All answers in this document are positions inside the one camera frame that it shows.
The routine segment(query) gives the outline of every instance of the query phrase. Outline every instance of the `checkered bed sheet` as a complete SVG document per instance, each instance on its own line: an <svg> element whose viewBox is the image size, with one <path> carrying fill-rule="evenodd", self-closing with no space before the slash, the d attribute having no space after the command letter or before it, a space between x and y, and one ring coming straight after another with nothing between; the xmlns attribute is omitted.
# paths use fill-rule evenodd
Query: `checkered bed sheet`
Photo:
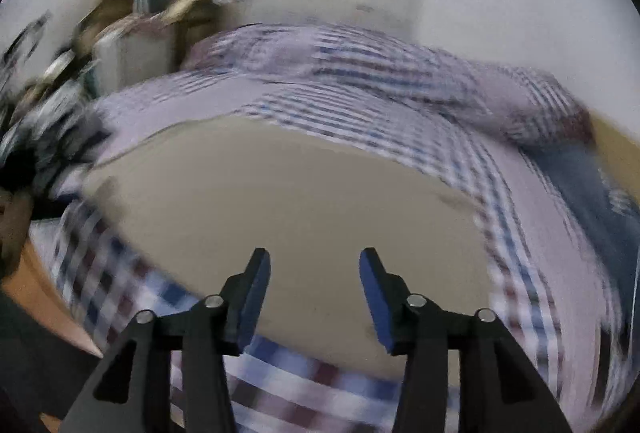
<svg viewBox="0 0 640 433"><path fill-rule="evenodd" d="M300 50L304 45L309 47L306 54ZM239 106L236 116L384 156L475 199L494 282L492 308L560 396L564 352L554 298L527 249L509 186L474 137L480 130L525 143L588 138L583 111L552 78L468 62L344 27L258 25L201 47L188 61L188 68L200 74L251 74L288 83ZM312 58L305 61L303 55ZM508 100L511 105L494 101L483 90L496 82L517 92ZM136 105L135 97L143 91L123 92L123 102L126 98ZM116 98L109 102L118 104ZM66 304L101 349L138 310L165 315L185 310L197 299L123 243L87 202L73 203L65 212L47 265ZM615 291L607 294L616 307ZM614 318L610 326L617 333ZM365 432L388 431L392 425L397 383L340 371L263 337L256 337L240 358L226 360L226 367L236 420L246 431ZM172 408L179 421L177 358L172 383ZM620 394L609 388L607 396L603 411ZM451 388L452 431L457 408L458 391Z"/></svg>

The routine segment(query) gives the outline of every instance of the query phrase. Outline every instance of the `plaid fabric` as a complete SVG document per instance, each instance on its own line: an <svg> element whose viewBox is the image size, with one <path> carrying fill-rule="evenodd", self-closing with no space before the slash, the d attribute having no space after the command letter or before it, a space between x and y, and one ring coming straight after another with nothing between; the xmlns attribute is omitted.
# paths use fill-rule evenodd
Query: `plaid fabric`
<svg viewBox="0 0 640 433"><path fill-rule="evenodd" d="M212 76L200 71L177 72L101 98L95 102L94 107L105 124L117 128L124 124L124 120L130 121L144 110L206 89L221 77L223 76Z"/></svg>
<svg viewBox="0 0 640 433"><path fill-rule="evenodd" d="M564 227L570 233L572 241L576 243L577 247L583 251L590 251L591 244L588 243L585 232L569 210L566 202L558 192L558 189L551 183L551 181L545 177L535 163L524 153L522 159L534 174L539 178L540 184L543 185L549 196L561 207L561 214L564 220ZM623 198L628 197L622 190L618 190L620 196ZM609 329L612 336L617 336L623 329L623 314L620 307L620 298L614 288L614 282L610 281L609 276L606 274L605 267L600 264L594 264L596 270L600 273L600 281L602 283L602 290L606 302L606 319L602 323L604 328ZM610 344L610 360L609 360L609 383L607 384L604 398L602 400L602 416L606 415L609 411L613 411L615 407L620 403L622 396L626 395L630 383L633 382L632 372L630 371L629 358L626 353L623 352L622 346L618 341L612 341Z"/></svg>
<svg viewBox="0 0 640 433"><path fill-rule="evenodd" d="M474 198L494 281L492 308L560 397L564 350L553 295L527 247L510 187L475 137L480 129L516 142L588 138L581 109L551 78L343 27L246 27L206 42L188 63L201 75L241 73L281 83L239 106L237 116L376 153ZM181 75L171 77L175 82ZM508 85L514 99L495 101ZM142 94L134 89L117 95ZM119 119L126 117L121 113ZM589 247L577 224L573 232L582 238L572 246ZM74 203L65 212L49 269L74 316L102 349L137 310L164 315L196 301L122 243L88 203ZM615 291L608 288L606 294L616 308ZM614 328L613 312L610 320ZM178 358L175 363L179 421ZM256 337L226 367L236 420L246 431L388 431L392 424L397 384L345 373L264 338ZM621 390L609 381L610 405ZM457 390L450 389L449 397L454 431Z"/></svg>
<svg viewBox="0 0 640 433"><path fill-rule="evenodd" d="M28 186L36 197L49 196L70 170L92 163L109 136L71 81L16 116L0 140L1 182L11 191Z"/></svg>

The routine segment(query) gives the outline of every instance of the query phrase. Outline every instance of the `wooden floor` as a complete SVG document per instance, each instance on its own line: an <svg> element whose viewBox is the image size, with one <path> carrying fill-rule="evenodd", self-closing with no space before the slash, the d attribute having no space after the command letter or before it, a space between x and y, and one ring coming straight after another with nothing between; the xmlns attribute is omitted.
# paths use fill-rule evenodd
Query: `wooden floor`
<svg viewBox="0 0 640 433"><path fill-rule="evenodd" d="M70 316L30 241L22 251L18 270L2 281L1 288L39 324L75 346L100 355L88 334Z"/></svg>
<svg viewBox="0 0 640 433"><path fill-rule="evenodd" d="M591 114L591 121L598 153L607 172L640 201L640 143L603 118Z"/></svg>

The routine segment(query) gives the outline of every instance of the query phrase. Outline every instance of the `beige mattress cover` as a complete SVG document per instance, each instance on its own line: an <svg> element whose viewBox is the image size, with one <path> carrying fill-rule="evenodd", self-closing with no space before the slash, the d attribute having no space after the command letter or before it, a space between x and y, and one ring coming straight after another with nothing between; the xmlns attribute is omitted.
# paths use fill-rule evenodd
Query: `beige mattress cover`
<svg viewBox="0 0 640 433"><path fill-rule="evenodd" d="M120 235L200 295L255 247L272 272L257 332L344 369L397 379L358 275L364 247L451 311L492 288L470 198L363 150L235 116L171 127L93 169L84 183ZM457 359L450 356L450 379Z"/></svg>

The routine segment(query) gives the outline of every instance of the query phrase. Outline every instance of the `blue gripper pad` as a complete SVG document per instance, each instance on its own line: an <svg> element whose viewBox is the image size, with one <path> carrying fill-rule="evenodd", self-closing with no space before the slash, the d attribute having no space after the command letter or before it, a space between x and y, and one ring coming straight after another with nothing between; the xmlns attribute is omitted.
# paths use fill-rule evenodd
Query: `blue gripper pad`
<svg viewBox="0 0 640 433"><path fill-rule="evenodd" d="M387 276L387 274L375 250L365 249L362 251L360 253L360 282L367 298L378 341L387 352L391 353L394 347L391 331L392 314L380 285L381 282L384 282L380 279L383 276Z"/></svg>
<svg viewBox="0 0 640 433"><path fill-rule="evenodd" d="M238 347L238 353L251 342L271 277L271 257L256 249L246 270L227 280L221 295L228 302L224 340Z"/></svg>

